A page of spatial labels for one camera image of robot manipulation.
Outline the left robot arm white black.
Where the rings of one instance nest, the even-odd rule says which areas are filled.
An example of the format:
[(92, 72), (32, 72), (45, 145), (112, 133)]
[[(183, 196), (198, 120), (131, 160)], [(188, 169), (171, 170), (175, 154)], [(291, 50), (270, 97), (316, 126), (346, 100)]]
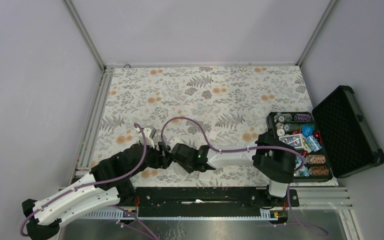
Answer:
[(25, 220), (20, 235), (32, 240), (48, 240), (70, 217), (77, 218), (110, 205), (132, 204), (136, 191), (130, 178), (146, 168), (168, 168), (173, 161), (171, 150), (162, 142), (158, 146), (135, 143), (100, 161), (61, 192), (43, 200), (25, 200), (22, 203)]

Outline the white remote battery cover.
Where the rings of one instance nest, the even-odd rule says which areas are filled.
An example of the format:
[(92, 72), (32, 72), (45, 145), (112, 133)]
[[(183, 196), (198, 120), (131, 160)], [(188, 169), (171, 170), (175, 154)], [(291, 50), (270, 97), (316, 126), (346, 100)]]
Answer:
[(211, 130), (208, 134), (210, 140), (215, 140), (217, 138), (218, 132), (216, 130)]

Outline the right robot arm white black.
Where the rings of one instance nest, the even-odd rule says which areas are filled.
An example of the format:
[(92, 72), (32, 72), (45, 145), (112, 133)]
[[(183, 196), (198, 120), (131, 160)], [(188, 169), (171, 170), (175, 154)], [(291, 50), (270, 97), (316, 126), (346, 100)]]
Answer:
[(260, 134), (255, 143), (198, 149), (187, 146), (173, 137), (169, 141), (173, 161), (188, 173), (214, 171), (230, 166), (252, 166), (269, 178), (267, 201), (273, 206), (287, 199), (288, 185), (293, 182), (296, 158), (302, 155), (292, 146), (274, 138), (270, 133)]

